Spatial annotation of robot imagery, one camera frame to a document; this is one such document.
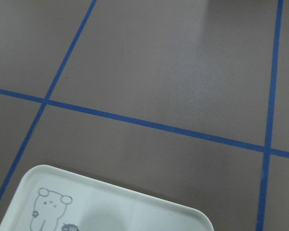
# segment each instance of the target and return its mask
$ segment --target bear illustration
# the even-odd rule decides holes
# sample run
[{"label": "bear illustration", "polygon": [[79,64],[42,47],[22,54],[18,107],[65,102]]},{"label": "bear illustration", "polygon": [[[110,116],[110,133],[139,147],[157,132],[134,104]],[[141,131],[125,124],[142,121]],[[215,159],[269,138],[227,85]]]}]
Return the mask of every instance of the bear illustration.
[{"label": "bear illustration", "polygon": [[64,215],[67,205],[72,201],[70,196],[40,188],[39,195],[34,202],[31,231],[55,231],[58,220]]}]

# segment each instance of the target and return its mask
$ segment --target plastic tray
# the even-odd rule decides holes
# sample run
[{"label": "plastic tray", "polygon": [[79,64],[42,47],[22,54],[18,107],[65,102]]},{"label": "plastic tray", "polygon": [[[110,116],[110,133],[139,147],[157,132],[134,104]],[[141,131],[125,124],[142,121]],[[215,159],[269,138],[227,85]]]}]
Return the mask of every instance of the plastic tray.
[{"label": "plastic tray", "polygon": [[40,165],[22,178],[0,231],[213,231],[200,211]]}]

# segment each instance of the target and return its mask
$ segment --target bear face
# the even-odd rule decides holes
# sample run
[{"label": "bear face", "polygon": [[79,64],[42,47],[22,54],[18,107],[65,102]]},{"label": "bear face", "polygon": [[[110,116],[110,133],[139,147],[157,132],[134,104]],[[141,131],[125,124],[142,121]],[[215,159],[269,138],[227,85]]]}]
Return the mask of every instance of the bear face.
[{"label": "bear face", "polygon": [[30,223],[31,231],[54,231],[58,220],[64,215],[67,205],[72,201],[70,196],[40,188],[34,203],[33,218]]}]

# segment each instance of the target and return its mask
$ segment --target floor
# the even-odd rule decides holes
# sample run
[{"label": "floor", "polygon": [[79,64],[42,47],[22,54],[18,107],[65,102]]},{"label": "floor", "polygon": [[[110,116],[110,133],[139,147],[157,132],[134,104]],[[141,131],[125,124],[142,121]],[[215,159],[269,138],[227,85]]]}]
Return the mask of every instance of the floor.
[{"label": "floor", "polygon": [[0,1],[0,222],[40,164],[289,231],[289,0]]}]

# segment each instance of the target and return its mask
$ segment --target cartoon bear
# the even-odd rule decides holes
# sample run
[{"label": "cartoon bear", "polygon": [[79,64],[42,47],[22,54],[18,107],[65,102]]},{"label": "cartoon bear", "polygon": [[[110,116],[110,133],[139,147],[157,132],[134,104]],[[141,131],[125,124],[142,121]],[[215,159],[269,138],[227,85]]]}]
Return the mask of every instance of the cartoon bear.
[{"label": "cartoon bear", "polygon": [[55,231],[58,220],[64,215],[67,205],[72,201],[70,196],[40,188],[39,195],[34,202],[31,231]]}]

